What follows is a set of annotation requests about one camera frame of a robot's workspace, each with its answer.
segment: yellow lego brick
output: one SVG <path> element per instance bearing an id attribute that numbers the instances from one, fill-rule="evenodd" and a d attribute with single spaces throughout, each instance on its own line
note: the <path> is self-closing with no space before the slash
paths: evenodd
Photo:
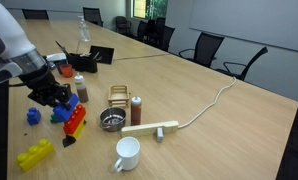
<path id="1" fill-rule="evenodd" d="M 77 137 L 79 136 L 79 134 L 80 134 L 80 132 L 81 132 L 83 126 L 84 126 L 84 122 L 85 122 L 85 120 L 83 119 L 83 120 L 79 123 L 79 125 L 78 125 L 76 131 L 75 131 L 73 134 L 67 134 L 67 135 L 72 136 L 72 137 L 74 137 L 74 138 L 77 139 Z"/>
<path id="2" fill-rule="evenodd" d="M 46 139 L 41 139 L 38 145 L 31 146 L 27 153 L 19 154 L 16 163 L 23 171 L 28 171 L 52 151 L 52 144 Z"/>

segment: conference table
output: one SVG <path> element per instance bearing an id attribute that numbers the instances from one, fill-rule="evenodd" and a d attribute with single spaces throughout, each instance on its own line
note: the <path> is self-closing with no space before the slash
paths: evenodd
<path id="1" fill-rule="evenodd" d="M 46 22 L 38 20 L 20 24 L 39 51 L 57 51 L 50 45 L 54 38 L 35 36 L 35 32 L 55 36 L 58 29 L 43 29 Z M 74 50 L 75 46 L 70 45 L 74 40 L 68 40 L 66 33 L 75 33 L 75 23 L 50 24 L 67 27 L 68 31 L 57 38 Z M 63 123 L 50 123 L 52 108 L 29 100 L 30 90 L 26 87 L 10 89 L 8 179 L 275 179 L 298 102 L 240 80 L 224 90 L 217 103 L 192 124 L 164 134 L 161 143 L 155 135 L 136 137 L 141 146 L 138 165 L 116 173 L 113 166 L 121 132 L 99 127 L 99 116 L 108 108 L 110 86 L 127 85 L 130 97 L 142 98 L 141 124 L 174 120 L 183 125 L 211 104 L 221 88 L 233 83 L 233 78 L 101 27 L 90 24 L 90 29 L 94 45 L 114 47 L 117 53 L 111 65 L 99 63 L 97 73 L 81 73 L 89 95 L 89 101 L 83 103 L 86 125 L 77 141 L 64 148 Z M 139 52 L 124 52 L 127 41 L 127 49 Z M 64 78 L 55 70 L 53 74 L 59 83 L 71 84 L 76 93 L 73 78 Z M 38 125 L 26 122 L 30 107 L 41 112 Z M 124 109 L 126 126 L 130 126 L 131 108 Z M 15 163 L 17 155 L 43 138 L 51 141 L 54 152 L 22 172 Z"/>

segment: coffee mug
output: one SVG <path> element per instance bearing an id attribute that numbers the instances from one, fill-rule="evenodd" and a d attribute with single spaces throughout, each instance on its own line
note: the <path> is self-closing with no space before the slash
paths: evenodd
<path id="1" fill-rule="evenodd" d="M 116 172 L 131 170 L 137 166 L 139 162 L 140 144 L 136 138 L 122 138 L 116 146 L 116 151 L 118 157 L 115 164 Z"/>

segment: mug handle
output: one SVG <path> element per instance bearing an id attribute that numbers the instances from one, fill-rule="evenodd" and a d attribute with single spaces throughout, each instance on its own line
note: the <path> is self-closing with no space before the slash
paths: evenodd
<path id="1" fill-rule="evenodd" d="M 119 158 L 115 164 L 116 172 L 120 172 L 122 170 L 121 162 L 122 162 L 122 159 Z"/>

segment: power cord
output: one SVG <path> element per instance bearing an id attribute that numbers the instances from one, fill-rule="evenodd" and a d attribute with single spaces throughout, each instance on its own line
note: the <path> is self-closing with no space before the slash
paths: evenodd
<path id="1" fill-rule="evenodd" d="M 211 103 L 209 106 L 205 107 L 202 111 L 200 111 L 194 118 L 192 118 L 190 121 L 188 121 L 186 124 L 183 124 L 181 126 L 178 126 L 178 129 L 182 129 L 182 128 L 185 128 L 187 126 L 189 126 L 191 123 L 193 123 L 201 114 L 203 114 L 205 111 L 207 111 L 210 107 L 212 107 L 213 105 L 215 105 L 218 101 L 218 98 L 220 96 L 220 94 L 222 93 L 222 91 L 224 91 L 225 89 L 228 89 L 230 88 L 231 86 L 233 86 L 235 83 L 236 83 L 237 79 L 236 77 L 233 77 L 233 82 L 228 85 L 228 86 L 225 86 L 223 87 L 217 94 L 215 100 L 213 101 L 213 103 Z"/>

